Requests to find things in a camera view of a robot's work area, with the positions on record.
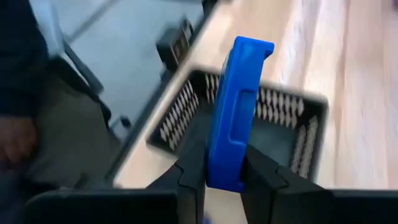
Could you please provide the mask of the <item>blue plastic stapler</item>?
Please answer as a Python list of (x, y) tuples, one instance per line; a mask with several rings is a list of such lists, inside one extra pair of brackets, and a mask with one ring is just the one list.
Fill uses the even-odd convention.
[(251, 133), (259, 82), (274, 43), (238, 36), (224, 63), (208, 141), (207, 186), (242, 192), (246, 146)]

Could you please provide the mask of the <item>person's hand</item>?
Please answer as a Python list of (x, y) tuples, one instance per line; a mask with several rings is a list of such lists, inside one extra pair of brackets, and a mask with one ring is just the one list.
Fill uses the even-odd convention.
[(29, 117), (0, 116), (0, 160), (17, 166), (37, 145), (37, 130)]

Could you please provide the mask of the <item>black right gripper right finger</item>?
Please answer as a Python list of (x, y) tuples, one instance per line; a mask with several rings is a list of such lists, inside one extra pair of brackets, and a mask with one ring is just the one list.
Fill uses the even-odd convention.
[(241, 193), (248, 224), (332, 224), (333, 194), (252, 146), (244, 161)]

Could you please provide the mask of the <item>person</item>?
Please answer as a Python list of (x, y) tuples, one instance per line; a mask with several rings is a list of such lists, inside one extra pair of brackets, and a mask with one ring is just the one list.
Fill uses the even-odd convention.
[(101, 184), (118, 148), (99, 104), (51, 71), (61, 38), (49, 0), (0, 0), (0, 116), (32, 118), (37, 130), (28, 159), (0, 160), (0, 224), (22, 224), (41, 192)]

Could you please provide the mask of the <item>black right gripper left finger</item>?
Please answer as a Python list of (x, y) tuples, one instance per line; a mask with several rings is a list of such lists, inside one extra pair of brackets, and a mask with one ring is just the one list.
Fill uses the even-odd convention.
[(177, 161), (147, 187), (174, 193), (175, 224), (203, 224), (207, 139), (208, 119), (199, 116), (182, 138)]

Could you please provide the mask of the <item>black slotted plastic basket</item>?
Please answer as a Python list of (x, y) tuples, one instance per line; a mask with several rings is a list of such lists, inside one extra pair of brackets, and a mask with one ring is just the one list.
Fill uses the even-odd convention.
[[(193, 70), (147, 142), (179, 156), (210, 135), (219, 73)], [(316, 181), (328, 102), (261, 83), (248, 143), (294, 173)]]

